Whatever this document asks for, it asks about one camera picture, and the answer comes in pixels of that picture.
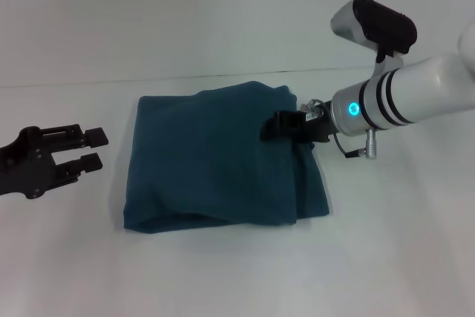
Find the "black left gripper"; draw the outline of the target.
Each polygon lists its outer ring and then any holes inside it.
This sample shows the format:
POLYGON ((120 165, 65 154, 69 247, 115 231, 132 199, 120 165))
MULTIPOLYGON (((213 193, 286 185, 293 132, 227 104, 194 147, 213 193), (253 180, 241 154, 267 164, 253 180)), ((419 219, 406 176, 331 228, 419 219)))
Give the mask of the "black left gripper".
POLYGON ((81 173, 102 168, 99 155, 87 154, 78 160, 57 164, 53 154, 107 144, 109 141, 102 128, 82 131, 77 124, 46 129, 26 127, 11 144, 1 148, 1 194, 20 193, 32 200, 52 189, 75 183, 81 173))

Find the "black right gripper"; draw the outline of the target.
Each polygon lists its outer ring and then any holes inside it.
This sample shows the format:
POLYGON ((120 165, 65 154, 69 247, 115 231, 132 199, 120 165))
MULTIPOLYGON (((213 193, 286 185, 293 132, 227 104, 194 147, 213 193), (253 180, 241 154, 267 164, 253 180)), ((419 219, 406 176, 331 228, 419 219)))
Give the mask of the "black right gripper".
POLYGON ((337 134, 328 111, 276 111, 261 127, 262 141, 290 138, 297 143, 328 143, 337 134))

